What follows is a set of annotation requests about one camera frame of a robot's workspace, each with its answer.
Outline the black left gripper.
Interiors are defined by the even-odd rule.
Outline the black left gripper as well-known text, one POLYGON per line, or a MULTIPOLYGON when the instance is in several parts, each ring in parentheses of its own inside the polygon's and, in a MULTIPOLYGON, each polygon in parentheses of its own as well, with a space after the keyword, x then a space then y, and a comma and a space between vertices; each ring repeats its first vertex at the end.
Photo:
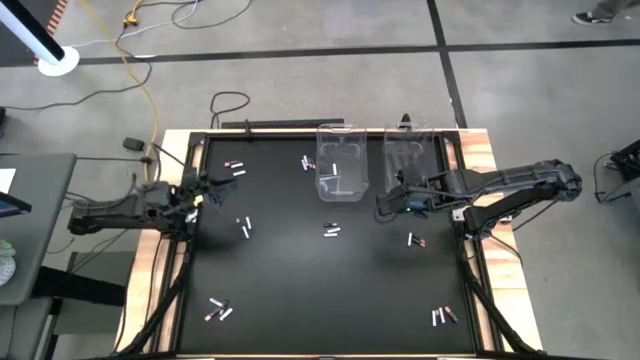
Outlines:
POLYGON ((209 202, 222 205, 237 188, 237 178, 211 179, 206 174, 187 174, 182 181, 182 207, 195 208, 209 192, 209 202))

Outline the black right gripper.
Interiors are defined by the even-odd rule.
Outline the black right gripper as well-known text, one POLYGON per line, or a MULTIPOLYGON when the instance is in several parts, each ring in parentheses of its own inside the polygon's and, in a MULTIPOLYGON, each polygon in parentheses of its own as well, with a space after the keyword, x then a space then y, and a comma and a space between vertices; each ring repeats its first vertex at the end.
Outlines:
POLYGON ((432 210, 432 197, 429 194, 411 191, 402 186, 394 188, 392 193, 378 196, 379 207, 375 210, 377 223, 389 223, 396 219, 397 214, 428 218, 432 210))

